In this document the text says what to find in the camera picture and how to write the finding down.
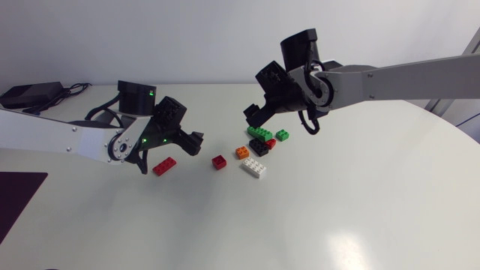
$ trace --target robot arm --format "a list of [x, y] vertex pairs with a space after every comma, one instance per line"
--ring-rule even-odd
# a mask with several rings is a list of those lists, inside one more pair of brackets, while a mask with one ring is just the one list
[[[245, 111], [249, 125], [259, 127], [275, 113], [297, 111], [311, 134], [317, 119], [330, 110], [372, 100], [480, 98], [480, 54], [400, 64], [391, 67], [322, 63], [317, 33], [308, 29], [281, 42], [286, 70], [273, 61], [256, 79], [265, 91], [265, 106]], [[305, 123], [303, 110], [314, 128]]]
[[[108, 164], [137, 164], [147, 173], [149, 149], [175, 143], [189, 155], [200, 151], [203, 134], [180, 126], [187, 108], [171, 97], [155, 105], [155, 87], [118, 82], [119, 94], [95, 108], [85, 121], [63, 122], [0, 109], [0, 148], [81, 155]], [[120, 101], [119, 111], [108, 109]], [[104, 111], [95, 120], [92, 116]], [[118, 126], [111, 124], [118, 119]]]

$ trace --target green lego brick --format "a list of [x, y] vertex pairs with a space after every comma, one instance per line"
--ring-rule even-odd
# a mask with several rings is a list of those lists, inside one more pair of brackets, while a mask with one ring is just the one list
[[261, 127], [248, 127], [247, 129], [247, 132], [257, 138], [258, 140], [261, 140], [262, 142], [266, 142], [268, 140], [270, 140], [271, 138], [273, 138], [273, 134], [272, 132], [266, 130], [266, 129], [263, 129]]
[[288, 132], [286, 132], [285, 130], [280, 130], [277, 132], [276, 134], [276, 137], [279, 141], [283, 142], [284, 140], [288, 139]]

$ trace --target lego brick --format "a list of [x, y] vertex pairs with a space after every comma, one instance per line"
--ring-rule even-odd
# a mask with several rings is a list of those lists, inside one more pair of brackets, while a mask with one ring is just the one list
[[154, 173], [157, 176], [163, 175], [167, 170], [170, 170], [173, 166], [175, 166], [177, 162], [171, 158], [168, 157], [166, 160], [160, 162], [157, 166], [153, 168]]
[[215, 167], [215, 169], [219, 170], [227, 165], [227, 161], [225, 160], [222, 155], [219, 155], [217, 157], [214, 157], [211, 159], [211, 163]]
[[265, 142], [265, 145], [268, 147], [268, 150], [272, 150], [273, 147], [275, 146], [275, 143], [277, 143], [276, 139], [269, 139], [268, 141]]
[[235, 153], [237, 154], [238, 159], [248, 158], [248, 156], [250, 155], [248, 149], [245, 146], [237, 148], [235, 150]]
[[248, 144], [259, 157], [269, 153], [269, 147], [258, 138], [252, 139]]
[[241, 163], [241, 166], [258, 179], [262, 178], [267, 171], [267, 167], [263, 166], [251, 157], [247, 157], [247, 159]]
[[277, 132], [276, 137], [279, 141], [283, 142], [284, 140], [288, 139], [289, 134], [285, 130], [280, 130]]
[[273, 138], [272, 132], [270, 132], [270, 131], [268, 131], [268, 130], [266, 130], [266, 129], [263, 129], [263, 128], [261, 128], [261, 127], [257, 127], [257, 128], [255, 128], [255, 127], [248, 127], [248, 128], [247, 128], [247, 132], [248, 132], [251, 136], [253, 136], [253, 137], [261, 140], [262, 142], [266, 142], [266, 141], [270, 140], [271, 138]]

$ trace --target white tabletop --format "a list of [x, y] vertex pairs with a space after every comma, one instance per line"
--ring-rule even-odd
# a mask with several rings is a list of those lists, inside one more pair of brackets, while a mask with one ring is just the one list
[[[43, 115], [82, 119], [115, 90], [95, 86]], [[234, 153], [251, 139], [242, 111], [264, 103], [258, 85], [161, 85], [164, 95], [188, 108], [183, 129], [205, 136], [195, 157], [152, 149], [149, 169], [178, 162], [161, 177], [0, 149], [1, 171], [49, 173], [0, 245], [0, 269], [480, 268], [480, 146], [441, 118], [364, 102], [311, 136], [296, 113], [275, 115], [264, 128], [290, 138], [250, 151], [267, 166], [258, 180]]]

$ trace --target orange lego brick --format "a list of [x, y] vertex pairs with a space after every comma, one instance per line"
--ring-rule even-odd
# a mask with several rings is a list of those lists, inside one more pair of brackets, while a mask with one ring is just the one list
[[248, 156], [250, 155], [248, 149], [245, 146], [237, 148], [235, 150], [235, 153], [237, 154], [238, 159], [248, 158]]

